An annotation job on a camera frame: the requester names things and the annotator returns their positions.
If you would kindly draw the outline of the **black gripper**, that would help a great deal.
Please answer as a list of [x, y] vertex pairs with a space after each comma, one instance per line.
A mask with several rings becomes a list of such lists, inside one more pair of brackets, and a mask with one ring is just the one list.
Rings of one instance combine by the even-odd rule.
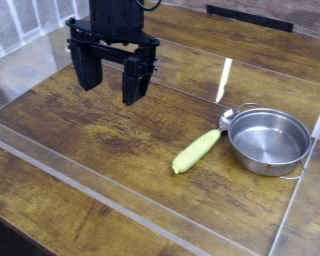
[[124, 63], [123, 103], [129, 106], [148, 90], [160, 40], [147, 34], [143, 17], [70, 18], [68, 48], [81, 88], [88, 91], [103, 81], [101, 60]]

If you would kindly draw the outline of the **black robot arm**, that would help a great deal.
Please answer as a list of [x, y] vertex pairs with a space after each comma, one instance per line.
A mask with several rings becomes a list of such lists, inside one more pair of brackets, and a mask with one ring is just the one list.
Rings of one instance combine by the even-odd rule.
[[80, 86], [85, 91], [103, 82], [103, 60], [124, 65], [123, 103], [132, 105], [147, 94], [160, 40], [143, 32], [144, 0], [89, 0], [89, 20], [70, 18], [68, 49]]

